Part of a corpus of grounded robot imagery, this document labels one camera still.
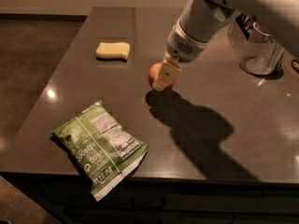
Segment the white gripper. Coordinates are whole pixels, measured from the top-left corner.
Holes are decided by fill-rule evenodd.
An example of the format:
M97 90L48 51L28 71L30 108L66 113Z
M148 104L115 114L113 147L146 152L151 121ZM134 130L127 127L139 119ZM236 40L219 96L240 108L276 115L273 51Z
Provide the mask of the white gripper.
M182 69L179 63L190 63L196 60L206 47L207 43L189 37L177 21L167 38L167 53L162 59L152 88L156 91L164 91L164 88L174 79L177 80L180 75Z

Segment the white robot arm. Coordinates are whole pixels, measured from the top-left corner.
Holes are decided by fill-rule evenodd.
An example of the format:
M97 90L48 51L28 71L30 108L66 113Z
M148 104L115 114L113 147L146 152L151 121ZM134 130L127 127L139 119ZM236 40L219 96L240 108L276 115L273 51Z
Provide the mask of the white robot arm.
M213 36L238 14L258 23L293 57L299 57L299 0L190 0L167 38L167 49L152 88L164 91Z

